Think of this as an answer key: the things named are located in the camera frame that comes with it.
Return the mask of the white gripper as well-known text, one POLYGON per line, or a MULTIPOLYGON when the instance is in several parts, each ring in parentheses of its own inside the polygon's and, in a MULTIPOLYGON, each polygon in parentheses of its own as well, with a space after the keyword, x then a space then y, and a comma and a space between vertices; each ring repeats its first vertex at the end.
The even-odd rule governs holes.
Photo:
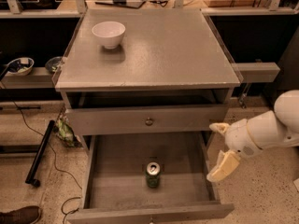
POLYGON ((231 149, 219 152, 216 165, 206 176, 209 182, 219 182, 230 175, 238 167, 240 157, 251 158, 262 153, 252 141, 247 123, 246 119, 242 119, 231 126, 224 122, 209 125, 212 132, 225 136, 225 144, 231 149))

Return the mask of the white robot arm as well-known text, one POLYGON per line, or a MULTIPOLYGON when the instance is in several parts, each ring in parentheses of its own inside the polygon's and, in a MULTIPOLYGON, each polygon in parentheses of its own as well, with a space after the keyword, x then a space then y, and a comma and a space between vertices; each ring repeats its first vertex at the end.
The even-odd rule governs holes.
POLYGON ((270 147, 299 146, 299 90, 282 93, 274 110, 233 124, 212 123, 209 128, 224 137, 228 151, 219 152, 217 164, 206 179, 219 182, 230 175, 241 159, 261 154, 270 147))

